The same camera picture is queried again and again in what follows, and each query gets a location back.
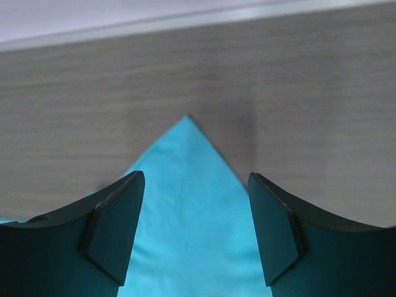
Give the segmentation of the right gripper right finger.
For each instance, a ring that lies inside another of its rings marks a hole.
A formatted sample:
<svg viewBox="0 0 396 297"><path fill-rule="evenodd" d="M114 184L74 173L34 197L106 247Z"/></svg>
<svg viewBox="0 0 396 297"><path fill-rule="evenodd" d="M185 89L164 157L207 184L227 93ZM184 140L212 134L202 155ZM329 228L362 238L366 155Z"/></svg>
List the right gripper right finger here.
<svg viewBox="0 0 396 297"><path fill-rule="evenodd" d="M395 228L349 220L251 173L265 284L274 296L394 296Z"/></svg>

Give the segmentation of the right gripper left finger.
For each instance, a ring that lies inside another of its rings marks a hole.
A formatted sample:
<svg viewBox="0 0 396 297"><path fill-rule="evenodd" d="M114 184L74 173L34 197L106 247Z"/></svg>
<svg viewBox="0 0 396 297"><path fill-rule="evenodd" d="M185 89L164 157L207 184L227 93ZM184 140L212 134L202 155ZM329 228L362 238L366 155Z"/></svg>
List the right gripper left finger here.
<svg viewBox="0 0 396 297"><path fill-rule="evenodd" d="M26 222L1 225L2 296L116 296L125 284L145 177Z"/></svg>

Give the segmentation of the turquoise t shirt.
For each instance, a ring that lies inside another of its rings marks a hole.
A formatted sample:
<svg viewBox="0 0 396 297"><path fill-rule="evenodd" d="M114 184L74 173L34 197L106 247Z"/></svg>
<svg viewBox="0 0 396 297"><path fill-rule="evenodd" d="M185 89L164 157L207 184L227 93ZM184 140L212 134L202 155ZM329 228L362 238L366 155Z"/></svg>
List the turquoise t shirt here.
<svg viewBox="0 0 396 297"><path fill-rule="evenodd" d="M129 169L145 177L116 296L270 296L245 187L185 117Z"/></svg>

